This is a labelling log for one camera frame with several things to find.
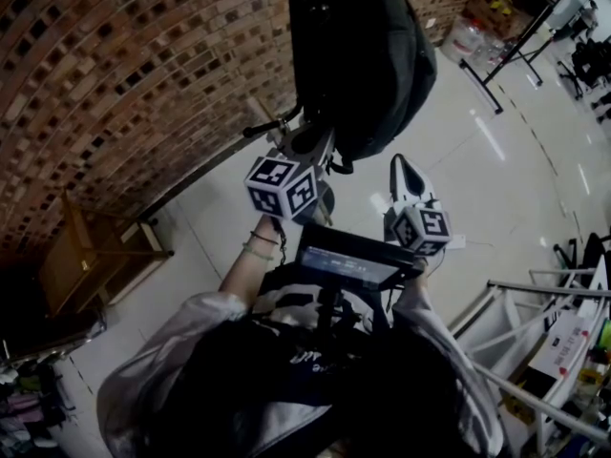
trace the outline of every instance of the cardboard box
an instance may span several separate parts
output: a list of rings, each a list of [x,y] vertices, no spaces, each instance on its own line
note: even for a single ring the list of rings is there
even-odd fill
[[[532,20],[511,0],[469,0],[463,14],[480,21],[486,31],[502,40],[518,37]]]
[[[512,384],[519,386],[522,390],[539,397],[539,399],[545,397],[545,394],[556,382],[555,378],[540,373],[529,366],[529,362],[537,355],[546,340],[547,336],[543,334],[507,379]],[[526,426],[530,426],[535,422],[535,411],[531,407],[527,406],[517,397],[514,397],[514,395],[505,390],[501,389],[500,394],[503,398],[503,404],[510,414],[517,417]]]

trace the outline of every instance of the black stand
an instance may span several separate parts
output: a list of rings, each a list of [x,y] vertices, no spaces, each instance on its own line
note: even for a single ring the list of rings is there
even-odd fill
[[[524,62],[530,68],[530,70],[535,74],[535,77],[537,78],[537,85],[540,86],[543,84],[543,80],[541,79],[535,68],[533,68],[532,63],[545,50],[545,48],[547,48],[551,44],[552,39],[549,39],[543,46],[541,46],[535,52],[523,54],[521,49],[524,44],[526,44],[526,42],[535,34],[535,32],[537,32],[541,24],[543,24],[543,22],[547,20],[547,18],[554,10],[556,3],[559,1],[560,0],[557,0],[556,2],[552,2],[551,0],[537,0],[536,2],[533,2],[533,0],[522,0],[523,3],[528,4],[528,6],[531,8],[529,13],[531,15],[535,15],[538,12],[538,16],[531,21],[531,25],[522,33],[522,35],[517,40],[516,45],[507,53],[507,55],[502,59],[502,61],[495,66],[495,68],[488,74],[488,76],[486,76],[486,78],[481,79],[477,72],[464,59],[460,61],[460,68],[462,68],[463,70],[467,70],[477,82],[477,84],[484,90],[486,95],[492,99],[493,103],[495,104],[496,114],[501,114],[503,112],[503,108],[498,103],[498,100],[496,100],[495,95],[488,88],[488,84],[503,68],[505,68],[505,65],[507,65],[508,63],[511,63],[518,59],[523,59]]]
[[[483,80],[479,77],[479,74],[471,67],[471,65],[467,63],[467,61],[465,61],[464,59],[460,61],[458,66],[460,66],[460,68],[462,68],[463,70],[467,70],[471,74],[471,76],[474,78],[477,84],[484,90],[486,95],[489,96],[490,99],[495,104],[495,114],[502,114],[503,108],[501,107],[500,103],[498,103],[498,100],[496,99],[495,94],[493,94],[493,92],[488,88],[488,84],[495,78],[495,76],[503,68],[505,68],[505,66],[508,63],[511,63],[512,61],[514,61],[514,57],[516,56],[516,54],[518,53],[521,54],[520,49],[522,48],[522,46],[524,46],[524,44],[526,44],[526,41],[528,41],[533,36],[533,34],[537,32],[537,29],[539,28],[539,26],[547,19],[547,17],[550,16],[553,9],[554,9],[553,5],[547,5],[543,9],[543,11],[538,15],[538,17],[533,19],[533,21],[531,22],[531,25],[528,27],[528,29],[526,29],[525,32],[522,33],[516,45],[507,53],[507,55],[502,59],[502,61],[498,63],[495,66],[495,68],[488,74],[488,76],[486,76],[486,78],[484,78]],[[520,59],[520,57],[523,58],[523,54],[521,54],[521,56],[518,56],[516,59]],[[530,65],[530,63],[526,59],[524,60],[529,65],[531,70],[535,72],[535,70]],[[539,79],[539,81],[542,83],[542,80],[538,76],[538,73],[535,72],[535,74],[537,75],[537,78]]]
[[[323,288],[318,298],[321,306],[318,308],[315,335],[320,347],[324,347],[331,341],[331,320],[335,315],[341,314],[338,309],[342,307],[344,294],[340,288],[336,290]]]
[[[575,73],[573,73],[572,70],[569,70],[569,68],[562,61],[559,61],[558,65],[564,68],[566,71],[566,73],[560,74],[560,78],[568,78],[571,80],[571,83],[573,83],[573,86],[575,87],[575,99],[581,100],[583,98],[583,88],[579,84],[579,79],[576,77]]]
[[[531,51],[531,52],[527,52],[526,54],[523,54],[522,51],[518,51],[517,53],[519,54],[519,57],[515,57],[514,59],[511,60],[511,62],[513,63],[514,61],[518,61],[518,59],[523,59],[524,62],[526,63],[526,65],[531,69],[531,72],[533,72],[535,74],[535,76],[537,77],[537,86],[540,87],[543,84],[543,79],[538,75],[537,70],[535,70],[535,68],[533,68],[533,61],[535,61],[538,56],[545,51],[545,49],[554,42],[554,37],[550,37],[547,41],[545,41],[545,43],[536,51]]]
[[[570,258],[559,244],[554,244],[554,253],[562,258],[567,270],[577,270],[577,240],[569,239],[569,247],[573,248],[573,254]]]

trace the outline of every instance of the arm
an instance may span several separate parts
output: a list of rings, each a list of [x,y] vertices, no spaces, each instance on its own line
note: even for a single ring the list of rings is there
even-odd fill
[[[418,327],[451,362],[464,395],[461,422],[468,423],[467,442],[470,445],[477,443],[482,456],[498,456],[504,438],[495,405],[486,384],[475,373],[471,361],[435,314],[429,299],[427,278],[428,269],[425,269],[417,279],[406,282],[405,290],[392,308],[395,324],[403,319],[411,326]]]
[[[268,216],[261,217],[254,232],[262,238],[278,241],[278,233]],[[234,261],[219,290],[237,295],[250,307],[257,298],[267,271],[268,260],[262,257],[271,258],[275,244],[251,236],[247,246]]]

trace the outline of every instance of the curved brick wall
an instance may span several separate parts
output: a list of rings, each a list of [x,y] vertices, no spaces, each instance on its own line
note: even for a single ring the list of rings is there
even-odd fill
[[[439,38],[465,0],[411,0]],[[294,99],[287,0],[0,0],[0,263],[77,202],[137,214]]]

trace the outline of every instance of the metal pole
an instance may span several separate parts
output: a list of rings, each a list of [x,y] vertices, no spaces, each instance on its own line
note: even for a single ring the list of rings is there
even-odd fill
[[[501,107],[500,103],[498,102],[498,100],[496,100],[495,94],[492,93],[492,91],[488,88],[488,85],[486,85],[486,80],[482,80],[479,77],[479,74],[471,67],[471,65],[469,63],[467,63],[467,61],[465,61],[464,59],[460,60],[460,63],[458,64],[458,66],[463,69],[463,70],[467,70],[469,72],[469,76],[475,80],[475,82],[477,83],[477,85],[479,85],[483,90],[484,93],[489,96],[489,98],[491,99],[491,101],[495,104],[495,114],[502,114],[503,112],[503,108]]]
[[[512,329],[511,331],[507,331],[507,332],[501,334],[500,336],[497,336],[496,338],[492,338],[491,340],[488,340],[486,343],[478,344],[477,346],[467,348],[467,349],[465,349],[465,351],[467,352],[467,354],[469,356],[471,356],[474,353],[478,353],[479,351],[483,351],[484,349],[488,349],[489,347],[496,346],[497,344],[502,343],[505,340],[508,340],[512,336],[515,336],[516,334],[519,334],[520,332],[525,331],[529,327],[531,327],[531,326],[533,326],[533,325],[535,325],[537,323],[542,323],[548,317],[552,316],[553,314],[556,314],[556,313],[560,312],[565,307],[568,307],[571,303],[573,303],[573,299],[572,298],[570,298],[568,300],[565,299],[562,304],[555,305],[551,309],[546,310],[545,312],[541,312],[540,314],[537,314],[530,321],[528,321],[527,323],[524,323],[523,325],[521,325],[519,327],[516,327],[516,329]]]
[[[539,412],[551,417],[554,421],[564,424],[567,427],[575,430],[579,434],[587,437],[588,439],[594,441],[595,443],[601,445],[605,449],[610,449],[611,445],[609,445],[609,437],[607,433],[601,429],[596,429],[593,426],[589,426],[582,421],[575,419],[572,415],[567,414],[566,412],[543,402],[538,397],[535,397],[532,393],[529,393],[525,390],[522,390],[519,386],[512,384],[511,382],[505,380],[504,378],[496,375],[488,368],[478,364],[476,362],[472,362],[475,370],[482,375],[487,380],[491,381],[493,384],[497,385],[499,388],[502,388],[506,392],[517,397],[520,401],[524,402],[530,407],[535,408]]]
[[[498,287],[489,287],[485,293],[478,297],[478,300],[475,300],[471,306],[467,307],[462,314],[452,321],[449,325],[452,336],[458,339],[463,329],[466,330],[466,326],[471,325],[474,319],[499,295]]]
[[[531,54],[534,54],[536,51],[530,51],[530,52],[520,52],[518,57],[514,57],[514,59],[512,59],[510,61],[510,63],[515,63],[516,61],[518,61],[518,59],[526,59],[528,56],[530,56]]]
[[[518,292],[532,292],[536,294],[551,295],[577,295],[589,299],[611,299],[611,290],[588,290],[587,288],[555,288],[553,286],[522,285],[521,283],[509,283],[507,281],[489,280],[488,285],[508,288]]]
[[[533,65],[531,64],[531,62],[528,59],[526,59],[526,57],[524,57],[524,54],[522,54],[522,51],[518,51],[517,53],[519,54],[519,57],[524,60],[524,63],[526,63],[526,66],[528,66],[530,71],[533,72],[533,75],[537,79],[537,86],[540,87],[543,84],[543,78],[539,76],[539,74],[537,73],[537,70],[533,68]]]
[[[576,275],[594,275],[596,273],[596,268],[579,268],[576,270],[528,270],[531,273],[542,273],[546,275],[570,275],[571,273],[575,273]]]
[[[541,310],[545,308],[545,305],[539,305],[537,303],[529,303],[529,302],[516,302],[514,301],[514,305],[516,307],[524,307],[527,309],[535,309],[535,310]]]
[[[545,48],[547,48],[550,44],[552,44],[552,42],[554,42],[554,37],[550,37],[547,41],[545,41],[545,44],[543,44],[543,46],[541,46],[539,49],[537,49],[535,52],[529,52],[529,54],[531,54],[531,57],[529,57],[527,59],[527,61],[529,63],[532,63],[533,61],[535,61],[537,59],[537,57],[545,51]]]

